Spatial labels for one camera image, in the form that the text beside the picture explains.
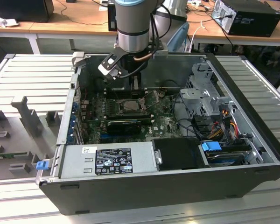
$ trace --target circuit board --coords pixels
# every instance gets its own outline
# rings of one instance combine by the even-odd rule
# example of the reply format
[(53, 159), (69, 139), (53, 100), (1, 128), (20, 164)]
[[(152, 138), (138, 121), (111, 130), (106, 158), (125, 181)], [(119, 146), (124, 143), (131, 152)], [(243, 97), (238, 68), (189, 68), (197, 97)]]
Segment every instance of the circuit board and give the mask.
[[(165, 91), (151, 90), (139, 99), (108, 98), (97, 93), (90, 100), (89, 119), (86, 120), (87, 144), (151, 141), (155, 138), (181, 137), (172, 114), (172, 96)], [(108, 124), (118, 120), (140, 121), (137, 134), (110, 135)]]

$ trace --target motherboard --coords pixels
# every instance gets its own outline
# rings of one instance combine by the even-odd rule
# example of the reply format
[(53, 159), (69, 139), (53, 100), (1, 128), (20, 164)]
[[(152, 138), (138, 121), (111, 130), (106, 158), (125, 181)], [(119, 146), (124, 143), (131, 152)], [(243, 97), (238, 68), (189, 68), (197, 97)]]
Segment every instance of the motherboard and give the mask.
[(85, 142), (122, 143), (181, 137), (172, 114), (173, 97), (166, 90), (149, 90), (136, 99), (114, 91), (94, 94), (84, 104)]

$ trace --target copper pipe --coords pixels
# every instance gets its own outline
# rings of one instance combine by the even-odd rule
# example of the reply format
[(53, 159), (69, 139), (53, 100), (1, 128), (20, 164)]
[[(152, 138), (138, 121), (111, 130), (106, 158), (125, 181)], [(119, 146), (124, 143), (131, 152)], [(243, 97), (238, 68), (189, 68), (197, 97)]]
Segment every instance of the copper pipe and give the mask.
[(146, 60), (146, 59), (149, 59), (152, 55), (153, 55), (152, 53), (149, 53), (148, 55), (145, 55), (145, 56), (143, 56), (143, 57), (139, 57), (139, 58), (134, 57), (134, 60), (135, 60), (136, 62), (142, 62), (142, 61), (144, 61), (144, 60)]

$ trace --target blue ring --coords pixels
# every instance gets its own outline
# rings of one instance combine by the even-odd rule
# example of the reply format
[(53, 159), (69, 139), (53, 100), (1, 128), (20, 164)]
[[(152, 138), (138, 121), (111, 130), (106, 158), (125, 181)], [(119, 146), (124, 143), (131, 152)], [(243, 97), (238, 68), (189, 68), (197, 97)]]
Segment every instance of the blue ring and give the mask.
[(144, 2), (145, 0), (115, 0), (115, 1), (122, 6), (135, 6)]

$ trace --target power supply label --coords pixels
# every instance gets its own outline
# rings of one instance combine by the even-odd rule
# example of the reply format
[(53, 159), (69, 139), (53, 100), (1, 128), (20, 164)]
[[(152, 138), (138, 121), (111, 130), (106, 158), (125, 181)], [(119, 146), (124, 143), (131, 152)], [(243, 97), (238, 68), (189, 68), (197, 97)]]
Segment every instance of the power supply label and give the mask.
[(96, 150), (96, 175), (127, 174), (132, 172), (131, 148)]

